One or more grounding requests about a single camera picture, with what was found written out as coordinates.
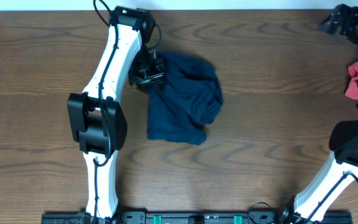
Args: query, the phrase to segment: green connector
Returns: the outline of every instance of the green connector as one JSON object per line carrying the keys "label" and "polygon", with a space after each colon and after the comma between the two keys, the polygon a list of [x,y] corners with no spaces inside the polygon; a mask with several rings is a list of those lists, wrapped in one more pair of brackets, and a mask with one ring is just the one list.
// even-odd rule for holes
{"label": "green connector", "polygon": [[153,224],[162,224],[162,217],[161,217],[161,215],[154,215],[154,216],[153,216]]}
{"label": "green connector", "polygon": [[234,216],[234,224],[242,224],[242,216],[235,215]]}

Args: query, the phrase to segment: red fabric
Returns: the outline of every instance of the red fabric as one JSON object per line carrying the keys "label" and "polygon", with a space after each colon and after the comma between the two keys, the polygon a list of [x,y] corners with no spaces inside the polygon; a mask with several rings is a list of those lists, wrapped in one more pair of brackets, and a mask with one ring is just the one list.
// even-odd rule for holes
{"label": "red fabric", "polygon": [[349,66],[347,70],[349,71],[349,75],[352,77],[352,80],[349,83],[349,87],[345,92],[345,96],[353,100],[358,100],[358,87],[356,83],[356,81],[358,80],[358,62]]}

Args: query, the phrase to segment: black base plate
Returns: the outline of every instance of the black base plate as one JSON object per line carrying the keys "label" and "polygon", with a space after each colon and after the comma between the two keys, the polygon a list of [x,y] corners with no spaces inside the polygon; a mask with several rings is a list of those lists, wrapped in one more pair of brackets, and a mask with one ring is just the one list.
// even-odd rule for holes
{"label": "black base plate", "polygon": [[[121,212],[117,224],[278,224],[276,214],[271,211],[244,213],[146,213]],[[83,212],[80,213],[46,213],[42,215],[41,224],[86,224]],[[113,222],[100,218],[98,224]],[[327,212],[320,223],[353,224],[350,212]]]}

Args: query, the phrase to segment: wooden table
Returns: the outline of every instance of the wooden table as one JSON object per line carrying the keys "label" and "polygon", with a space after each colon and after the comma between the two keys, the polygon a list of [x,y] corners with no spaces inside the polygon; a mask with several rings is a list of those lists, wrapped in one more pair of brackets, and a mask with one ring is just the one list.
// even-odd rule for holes
{"label": "wooden table", "polygon": [[[224,106],[201,146],[149,141],[147,95],[126,85],[121,204],[247,210],[264,201],[282,208],[304,189],[328,156],[335,124],[358,119],[343,95],[358,47],[318,30],[327,13],[153,12],[162,50],[216,66]],[[106,38],[93,11],[0,12],[0,223],[40,223],[45,211],[86,206],[86,166],[66,100],[92,77]],[[358,223],[358,186],[332,208],[349,209]]]}

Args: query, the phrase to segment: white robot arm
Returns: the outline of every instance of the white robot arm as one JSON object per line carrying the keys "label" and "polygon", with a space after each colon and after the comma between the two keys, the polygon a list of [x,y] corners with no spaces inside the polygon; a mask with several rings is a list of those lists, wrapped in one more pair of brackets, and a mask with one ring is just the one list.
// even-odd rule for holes
{"label": "white robot arm", "polygon": [[[94,217],[112,217],[118,205],[116,161],[127,132],[120,102],[127,75],[134,76],[131,84],[138,88],[141,83],[150,83],[150,79],[155,83],[163,77],[161,60],[146,47],[154,26],[149,11],[115,8],[110,16],[106,48],[95,74],[83,94],[72,93],[67,102],[73,138],[79,142],[88,168],[86,213]],[[98,116],[90,113],[93,110],[104,111]]]}
{"label": "white robot arm", "polygon": [[[333,35],[339,27],[342,27],[342,35],[358,45],[358,7],[338,5],[320,28]],[[358,178],[358,121],[337,124],[329,148],[331,152],[324,166],[309,186],[290,202],[287,215],[292,218],[284,223],[320,222],[339,194]]]}

